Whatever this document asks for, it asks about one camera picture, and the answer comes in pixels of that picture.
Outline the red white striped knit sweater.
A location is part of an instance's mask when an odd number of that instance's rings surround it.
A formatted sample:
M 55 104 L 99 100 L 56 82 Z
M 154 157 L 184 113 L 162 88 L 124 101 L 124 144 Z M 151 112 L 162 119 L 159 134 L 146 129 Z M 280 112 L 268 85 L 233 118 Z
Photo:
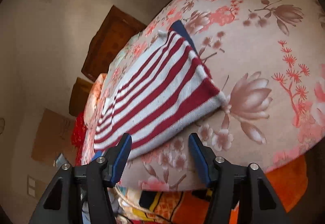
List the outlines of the red white striped knit sweater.
M 169 141 L 185 127 L 226 105 L 207 66 L 187 40 L 187 32 L 170 28 L 120 80 L 97 122 L 94 150 L 132 138 L 130 159 Z

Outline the orange patterned blanket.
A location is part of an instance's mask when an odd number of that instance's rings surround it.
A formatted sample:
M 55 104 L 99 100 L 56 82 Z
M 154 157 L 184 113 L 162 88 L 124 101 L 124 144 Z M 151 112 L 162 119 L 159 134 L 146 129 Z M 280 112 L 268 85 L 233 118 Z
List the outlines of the orange patterned blanket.
M 304 155 L 266 174 L 289 212 L 308 185 Z M 118 223 L 203 223 L 212 191 L 154 192 L 115 187 L 121 214 Z

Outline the cardboard box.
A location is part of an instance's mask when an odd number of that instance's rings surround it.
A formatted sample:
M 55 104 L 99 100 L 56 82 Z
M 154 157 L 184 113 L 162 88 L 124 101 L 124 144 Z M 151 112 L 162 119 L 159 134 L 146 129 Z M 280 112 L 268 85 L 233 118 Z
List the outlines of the cardboard box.
M 39 123 L 31 158 L 47 166 L 53 166 L 59 154 L 71 163 L 76 158 L 76 148 L 70 137 L 75 121 L 49 109 L 45 109 Z

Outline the red fuzzy cloth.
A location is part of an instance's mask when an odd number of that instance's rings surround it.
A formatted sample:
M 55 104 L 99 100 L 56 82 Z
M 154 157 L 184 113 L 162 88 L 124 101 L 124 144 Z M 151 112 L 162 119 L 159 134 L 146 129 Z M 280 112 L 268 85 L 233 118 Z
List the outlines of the red fuzzy cloth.
M 81 165 L 81 155 L 83 151 L 83 144 L 84 144 L 86 132 L 87 132 L 87 127 L 84 123 L 84 112 L 81 112 L 76 117 L 76 121 L 74 123 L 74 127 L 72 130 L 72 135 L 70 137 L 71 144 L 77 150 L 76 159 L 75 159 L 76 166 Z

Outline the floral pillow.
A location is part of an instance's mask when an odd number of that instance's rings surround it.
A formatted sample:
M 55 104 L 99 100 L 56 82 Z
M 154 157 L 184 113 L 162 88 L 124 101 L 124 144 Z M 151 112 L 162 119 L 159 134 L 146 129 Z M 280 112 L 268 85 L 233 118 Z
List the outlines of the floral pillow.
M 101 94 L 101 89 L 104 84 L 104 81 L 106 79 L 107 74 L 106 73 L 101 73 L 96 81 L 93 83 L 93 86 L 91 87 L 85 109 L 84 109 L 84 124 L 89 127 L 91 118 L 93 114 L 95 113 L 96 106 L 98 99 Z

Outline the brown wooden cabinet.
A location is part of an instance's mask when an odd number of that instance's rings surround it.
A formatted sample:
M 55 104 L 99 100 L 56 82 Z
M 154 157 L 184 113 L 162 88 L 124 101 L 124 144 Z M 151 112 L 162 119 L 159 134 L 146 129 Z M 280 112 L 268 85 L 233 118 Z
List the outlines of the brown wooden cabinet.
M 77 117 L 84 111 L 92 86 L 92 83 L 77 77 L 69 101 L 69 114 L 71 116 Z

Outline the floral pink bed sheet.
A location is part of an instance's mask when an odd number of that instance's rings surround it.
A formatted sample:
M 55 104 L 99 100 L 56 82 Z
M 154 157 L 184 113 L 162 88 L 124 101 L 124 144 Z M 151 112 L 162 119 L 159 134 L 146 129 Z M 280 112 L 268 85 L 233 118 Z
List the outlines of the floral pink bed sheet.
M 120 185 L 140 190 L 203 187 L 188 150 L 197 133 L 235 164 L 282 167 L 324 137 L 324 11 L 317 0 L 173 0 L 116 56 L 86 134 L 82 164 L 95 156 L 98 119 L 127 70 L 170 28 L 207 66 L 227 103 L 152 151 L 130 159 Z

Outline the brown wooden door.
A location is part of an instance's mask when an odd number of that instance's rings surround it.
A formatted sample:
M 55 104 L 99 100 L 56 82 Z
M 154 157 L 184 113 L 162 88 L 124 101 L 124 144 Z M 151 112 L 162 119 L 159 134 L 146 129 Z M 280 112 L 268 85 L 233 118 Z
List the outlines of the brown wooden door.
M 110 63 L 129 39 L 146 28 L 131 15 L 112 6 L 99 30 L 92 38 L 81 72 L 91 81 L 108 71 Z

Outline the white wall switch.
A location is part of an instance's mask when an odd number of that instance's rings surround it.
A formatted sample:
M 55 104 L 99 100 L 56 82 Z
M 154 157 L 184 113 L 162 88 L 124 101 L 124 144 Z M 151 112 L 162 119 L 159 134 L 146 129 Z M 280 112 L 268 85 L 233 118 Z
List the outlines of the white wall switch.
M 30 197 L 36 198 L 36 180 L 33 177 L 27 175 L 27 194 Z

